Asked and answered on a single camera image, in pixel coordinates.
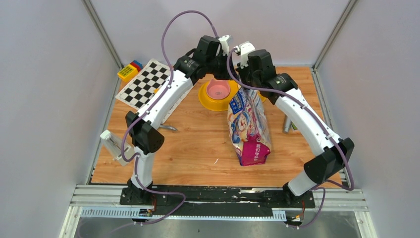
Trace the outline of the colourful pet food bag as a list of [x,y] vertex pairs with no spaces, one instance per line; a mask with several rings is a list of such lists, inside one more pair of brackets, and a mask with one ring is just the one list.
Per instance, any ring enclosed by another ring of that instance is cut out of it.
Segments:
[[263,101],[256,90],[240,87],[227,108],[229,136],[241,166],[264,164],[272,144]]

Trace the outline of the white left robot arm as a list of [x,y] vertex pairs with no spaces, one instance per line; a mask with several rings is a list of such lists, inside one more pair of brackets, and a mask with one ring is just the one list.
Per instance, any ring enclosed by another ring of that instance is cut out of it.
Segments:
[[135,151],[134,171],[127,185],[133,190],[132,197],[138,204],[148,204],[152,198],[154,157],[164,143],[158,128],[164,117],[181,96],[207,74],[219,80],[230,79],[226,61],[231,40],[230,35],[202,36],[195,48],[176,61],[170,69],[169,79],[157,94],[137,113],[126,114],[127,130],[123,139],[130,136]]

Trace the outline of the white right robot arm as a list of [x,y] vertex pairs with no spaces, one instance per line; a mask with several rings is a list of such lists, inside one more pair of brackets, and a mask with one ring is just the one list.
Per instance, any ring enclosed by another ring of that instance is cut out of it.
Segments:
[[295,80],[287,73],[277,73],[266,50],[246,54],[246,66],[233,68],[233,49],[227,56],[227,70],[241,87],[257,90],[291,119],[309,144],[314,158],[304,164],[303,171],[287,182],[283,189],[284,203],[295,207],[303,194],[316,188],[341,169],[349,169],[348,161],[355,147],[350,138],[343,139],[317,115]]

